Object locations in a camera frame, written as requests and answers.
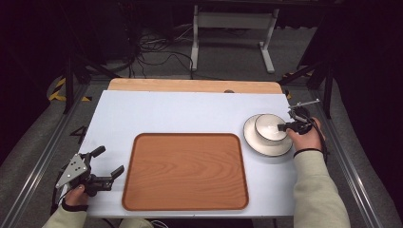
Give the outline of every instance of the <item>brown tray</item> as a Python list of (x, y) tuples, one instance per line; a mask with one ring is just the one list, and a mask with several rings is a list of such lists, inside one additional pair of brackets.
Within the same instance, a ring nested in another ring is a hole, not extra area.
[(134, 140), (126, 210), (239, 210), (248, 200), (236, 135), (144, 133)]

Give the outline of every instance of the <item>floor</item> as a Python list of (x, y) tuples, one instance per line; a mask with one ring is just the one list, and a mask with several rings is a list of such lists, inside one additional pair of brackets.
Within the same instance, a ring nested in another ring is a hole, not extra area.
[[(232, 80), (232, 81), (278, 81), (284, 73), (296, 71), (297, 63), (303, 51), (315, 33), (314, 28), (276, 29), (269, 46), (275, 74), (268, 74), (258, 49), (258, 42), (264, 34), (259, 30), (205, 30), (201, 32), (200, 60), (198, 70), (193, 73), (194, 79)], [(166, 50), (178, 51), (190, 55), (191, 37), (184, 35), (181, 42), (168, 47)], [(166, 78), (190, 79), (187, 58), (169, 53), (145, 53), (143, 60), (157, 66), (141, 66), (137, 61), (133, 64), (132, 72), (128, 69), (119, 72), (123, 77), (136, 78)], [(110, 62), (107, 67), (120, 65)], [(49, 88), (49, 93), (59, 81), (56, 79)], [(290, 104), (312, 101), (315, 96), (322, 95), (323, 89), (309, 91), (306, 89), (305, 78), (298, 79), (284, 89), (288, 89), (292, 98)], [(0, 167), (0, 220), (2, 227), (41, 227), (48, 219), (53, 184), (58, 170), (79, 149), (79, 136), (71, 133), (82, 126), (89, 126), (96, 104), (109, 80), (104, 76), (94, 76), (89, 85), (76, 85), (77, 96), (91, 97), (90, 102), (77, 102), (73, 112), (64, 115), (65, 103), (51, 101), (48, 109), (27, 131), (21, 141), (14, 147), (8, 159)], [(346, 204), (352, 227), (402, 227), (401, 220), (395, 211), (393, 201), (372, 169), (365, 152), (357, 140), (351, 127), (348, 114), (338, 94), (336, 82), (332, 93), (332, 120), (325, 120), (320, 106), (310, 107), (313, 116), (323, 122), (330, 123), (325, 129), (325, 135), (336, 133), (335, 140), (328, 140), (331, 155), (328, 168), (334, 179), (339, 194)], [(378, 224), (371, 224), (365, 212), (357, 204), (352, 192), (352, 184), (346, 178), (342, 161), (336, 153), (338, 143), (354, 165), (360, 182), (366, 190), (369, 202), (374, 209)], [(48, 162), (39, 162), (41, 158), (49, 157)], [(119, 222), (112, 219), (115, 225)], [(254, 218), (255, 228), (274, 227), (269, 218)], [(293, 227), (292, 218), (278, 218), (278, 227)], [(86, 227), (109, 227), (101, 219), (89, 218)]]

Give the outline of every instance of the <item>white table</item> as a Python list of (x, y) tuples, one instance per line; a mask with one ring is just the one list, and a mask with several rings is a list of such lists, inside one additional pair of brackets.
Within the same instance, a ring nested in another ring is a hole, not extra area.
[(135, 137), (144, 132), (234, 133), (240, 138), (249, 204), (234, 211), (126, 211), (122, 195), (126, 171), (112, 191), (89, 200), (96, 218), (262, 218), (294, 214), (297, 173), (292, 153), (271, 158), (254, 151), (243, 137), (243, 124), (256, 114), (271, 113), (284, 121), (288, 102), (283, 94), (104, 91), (80, 153), (104, 145), (106, 152), (91, 161), (92, 173), (109, 176), (120, 165), (128, 168)]

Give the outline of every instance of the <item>gray floor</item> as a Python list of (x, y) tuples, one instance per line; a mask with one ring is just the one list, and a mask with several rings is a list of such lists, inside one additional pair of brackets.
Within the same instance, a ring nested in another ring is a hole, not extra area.
[[(275, 30), (269, 47), (276, 69), (276, 73), (272, 75), (267, 74), (257, 46), (260, 38), (264, 37), (261, 31), (249, 30), (242, 35), (234, 35), (221, 30), (202, 32), (198, 71), (193, 76), (195, 79), (212, 77), (234, 81), (277, 81), (282, 74), (296, 71), (297, 63), (314, 32), (313, 28)], [(190, 55), (191, 42), (183, 41), (169, 49)], [(169, 54), (167, 53), (148, 53), (144, 55), (144, 59), (149, 63), (160, 63), (168, 56)], [(180, 56), (179, 58), (188, 66), (186, 58)], [(142, 68), (138, 63), (134, 64), (134, 71), (136, 78), (144, 77)], [(128, 71), (120, 72), (120, 74), (127, 77)], [(170, 58), (167, 63), (160, 66), (144, 66), (144, 74), (147, 78), (189, 79), (188, 70), (176, 58)], [(292, 86), (287, 86), (292, 95), (290, 104), (312, 100), (310, 92), (305, 87), (300, 86), (304, 81), (305, 79), (300, 79)], [(67, 128), (60, 137), (61, 140), (54, 148), (55, 155), (48, 167), (46, 167), (44, 175), (38, 177), (39, 184), (33, 186), (35, 191), (28, 198), (27, 207), (22, 208), (21, 218), (16, 220), (15, 227), (41, 227), (48, 219), (51, 192), (56, 181), (57, 172), (80, 147), (78, 137), (69, 136), (69, 134), (83, 125), (89, 126), (101, 92), (107, 88), (107, 84), (108, 81), (102, 76), (94, 77), (90, 83), (86, 90), (86, 96), (91, 96), (93, 98), (92, 102), (80, 102), (78, 104), (68, 122)], [(372, 169), (355, 136), (336, 85), (334, 86), (332, 98), (331, 112), (333, 118), (331, 122), (336, 127), (343, 149), (351, 158), (357, 174), (361, 178), (377, 216), (384, 227), (402, 227), (393, 201)], [(52, 101), (49, 108), (32, 125), (0, 167), (0, 172), (3, 174), (0, 177), (1, 221), (5, 220), (9, 209), (23, 189), (31, 170), (47, 148), (48, 141), (63, 116), (64, 105), (63, 102)], [(310, 109), (313, 115), (320, 116), (317, 108), (312, 107)], [(332, 153), (335, 148), (332, 142), (328, 141), (328, 147)], [(340, 196), (346, 204), (352, 227), (367, 227), (350, 185), (346, 181), (334, 154), (329, 158), (328, 168), (338, 187)], [(268, 218), (254, 219), (254, 225), (256, 228), (274, 227), (272, 220)], [(278, 227), (292, 226), (292, 218), (278, 219)], [(86, 227), (108, 227), (108, 225), (100, 219), (89, 218)]]

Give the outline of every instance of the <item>sleeve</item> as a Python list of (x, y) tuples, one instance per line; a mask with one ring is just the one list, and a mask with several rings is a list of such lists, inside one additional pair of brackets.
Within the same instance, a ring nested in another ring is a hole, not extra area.
[(43, 228), (81, 228), (86, 222), (87, 206), (68, 207), (63, 199), (62, 206), (54, 212)]
[(346, 207), (329, 176), (322, 153), (312, 150), (295, 156), (294, 227), (350, 227)]

